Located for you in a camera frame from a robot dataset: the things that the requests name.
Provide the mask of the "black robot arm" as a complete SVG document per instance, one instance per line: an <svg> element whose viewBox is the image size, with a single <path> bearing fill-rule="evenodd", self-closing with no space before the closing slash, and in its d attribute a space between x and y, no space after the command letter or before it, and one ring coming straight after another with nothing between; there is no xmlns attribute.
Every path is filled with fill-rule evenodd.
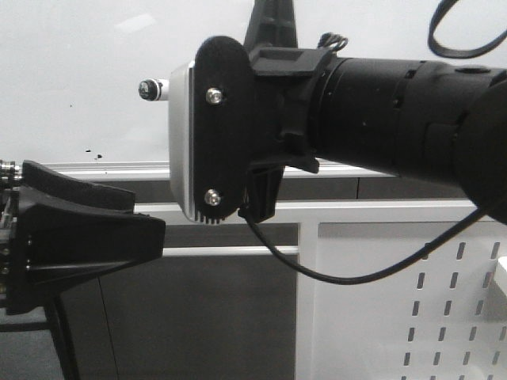
<svg viewBox="0 0 507 380"><path fill-rule="evenodd" d="M258 114L246 216L271 218L284 168L315 173L324 158L455 185L504 222L505 70L343 58L344 43L326 33L301 49L292 2L255 2L244 41Z"/></svg>

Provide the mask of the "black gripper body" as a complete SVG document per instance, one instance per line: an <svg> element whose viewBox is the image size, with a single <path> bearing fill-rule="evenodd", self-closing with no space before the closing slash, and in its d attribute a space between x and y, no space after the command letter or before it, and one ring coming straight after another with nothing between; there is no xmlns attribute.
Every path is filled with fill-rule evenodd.
<svg viewBox="0 0 507 380"><path fill-rule="evenodd" d="M1 224L1 305L9 315L28 313L59 293L59 200L49 192L58 177L34 161L24 161L19 172L6 174L10 194Z"/></svg>
<svg viewBox="0 0 507 380"><path fill-rule="evenodd" d="M308 138L314 90L335 57L334 36L300 48L291 1L256 1L246 31L254 77L253 147L241 216L263 222L275 214L286 167L317 173Z"/></svg>

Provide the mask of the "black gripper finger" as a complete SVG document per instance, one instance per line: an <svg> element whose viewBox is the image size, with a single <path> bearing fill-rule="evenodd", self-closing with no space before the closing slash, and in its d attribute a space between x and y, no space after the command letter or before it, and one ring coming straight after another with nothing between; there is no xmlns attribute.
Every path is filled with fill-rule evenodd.
<svg viewBox="0 0 507 380"><path fill-rule="evenodd" d="M147 215L24 198L24 288L58 293L95 276L158 259L165 232L164 221Z"/></svg>
<svg viewBox="0 0 507 380"><path fill-rule="evenodd" d="M56 200L124 215L134 214L134 192L64 176L34 161L23 162L22 184Z"/></svg>

